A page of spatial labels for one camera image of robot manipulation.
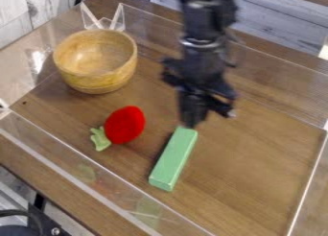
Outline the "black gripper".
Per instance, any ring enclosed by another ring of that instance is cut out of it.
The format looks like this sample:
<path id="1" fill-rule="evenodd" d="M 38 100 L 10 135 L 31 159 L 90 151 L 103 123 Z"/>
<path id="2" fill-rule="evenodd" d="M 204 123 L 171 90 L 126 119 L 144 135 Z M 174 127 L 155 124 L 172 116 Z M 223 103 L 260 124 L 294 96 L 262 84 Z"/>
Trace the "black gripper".
<path id="1" fill-rule="evenodd" d="M 224 118 L 234 115 L 238 93 L 224 79 L 226 69 L 235 67 L 227 59 L 227 42 L 183 38 L 182 58 L 164 58 L 163 81 L 179 92 L 180 120 L 194 129 L 210 111 Z"/>

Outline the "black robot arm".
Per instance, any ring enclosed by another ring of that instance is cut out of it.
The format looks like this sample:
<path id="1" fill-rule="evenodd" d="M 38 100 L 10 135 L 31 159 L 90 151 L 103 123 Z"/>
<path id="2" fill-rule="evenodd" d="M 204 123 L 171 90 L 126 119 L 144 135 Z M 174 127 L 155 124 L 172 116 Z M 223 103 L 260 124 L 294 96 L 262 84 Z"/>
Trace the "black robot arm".
<path id="1" fill-rule="evenodd" d="M 235 0 L 180 0 L 182 57 L 163 60 L 163 81 L 179 92 L 180 120 L 190 129 L 211 111 L 228 118 L 238 92 L 224 79 L 228 60 L 227 28 L 236 22 Z"/>

